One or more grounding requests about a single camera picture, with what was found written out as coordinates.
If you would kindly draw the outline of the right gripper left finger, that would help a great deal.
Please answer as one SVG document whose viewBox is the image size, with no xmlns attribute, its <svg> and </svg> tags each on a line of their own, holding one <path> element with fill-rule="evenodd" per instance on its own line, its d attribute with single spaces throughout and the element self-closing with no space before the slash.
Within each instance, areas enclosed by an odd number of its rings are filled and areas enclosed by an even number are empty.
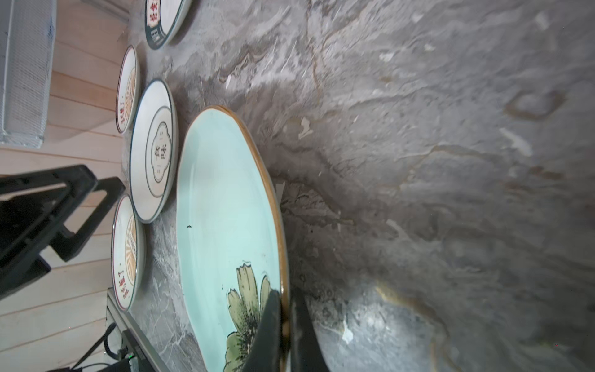
<svg viewBox="0 0 595 372">
<path fill-rule="evenodd" d="M 263 320 L 257 328 L 253 346 L 242 369 L 243 372 L 279 372 L 281 316 L 280 293 L 272 290 L 268 295 Z"/>
</svg>

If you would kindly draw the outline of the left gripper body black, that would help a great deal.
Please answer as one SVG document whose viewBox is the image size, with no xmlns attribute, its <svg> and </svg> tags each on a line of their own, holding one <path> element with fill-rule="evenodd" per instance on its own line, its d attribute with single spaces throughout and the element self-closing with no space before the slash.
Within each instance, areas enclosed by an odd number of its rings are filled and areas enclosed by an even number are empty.
<svg viewBox="0 0 595 372">
<path fill-rule="evenodd" d="M 14 206 L 1 205 L 2 299 L 50 272 L 50 266 L 39 258 L 47 241 L 47 222 L 41 216 L 27 216 Z"/>
</svg>

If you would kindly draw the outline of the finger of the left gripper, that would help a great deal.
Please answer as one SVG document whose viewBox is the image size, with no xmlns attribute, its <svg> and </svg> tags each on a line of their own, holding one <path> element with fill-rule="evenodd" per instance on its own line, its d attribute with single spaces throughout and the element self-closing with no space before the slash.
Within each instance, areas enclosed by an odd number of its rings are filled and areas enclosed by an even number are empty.
<svg viewBox="0 0 595 372">
<path fill-rule="evenodd" d="M 85 165 L 40 170 L 1 179 L 1 259 L 17 260 L 51 246 L 62 260 L 72 260 L 88 242 L 91 228 L 84 223 L 76 232 L 66 221 L 89 194 L 98 179 Z"/>
<path fill-rule="evenodd" d="M 63 262 L 68 262 L 80 254 L 96 229 L 119 201 L 124 190 L 125 187 L 119 178 L 102 179 L 95 186 L 92 193 L 105 192 L 105 195 L 95 210 L 81 223 L 79 229 L 76 232 L 70 231 L 65 222 L 60 221 L 58 230 L 54 234 L 50 245 Z"/>
</svg>

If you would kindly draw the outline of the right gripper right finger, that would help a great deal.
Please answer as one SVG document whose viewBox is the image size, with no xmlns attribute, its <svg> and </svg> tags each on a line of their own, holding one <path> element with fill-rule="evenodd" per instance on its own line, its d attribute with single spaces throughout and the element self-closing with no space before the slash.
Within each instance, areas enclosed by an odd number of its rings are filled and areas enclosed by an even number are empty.
<svg viewBox="0 0 595 372">
<path fill-rule="evenodd" d="M 329 372 L 324 360 L 305 297 L 299 288 L 291 289 L 291 370 Z"/>
</svg>

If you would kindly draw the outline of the mint green flower plate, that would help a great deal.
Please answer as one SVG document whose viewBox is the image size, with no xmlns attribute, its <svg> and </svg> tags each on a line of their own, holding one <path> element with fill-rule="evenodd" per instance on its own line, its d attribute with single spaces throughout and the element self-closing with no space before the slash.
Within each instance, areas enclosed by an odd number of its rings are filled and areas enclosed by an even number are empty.
<svg viewBox="0 0 595 372">
<path fill-rule="evenodd" d="M 187 316 L 209 371 L 238 371 L 271 291 L 289 330 L 284 226 L 270 175 L 241 119 L 203 110 L 178 168 L 177 245 Z"/>
</svg>

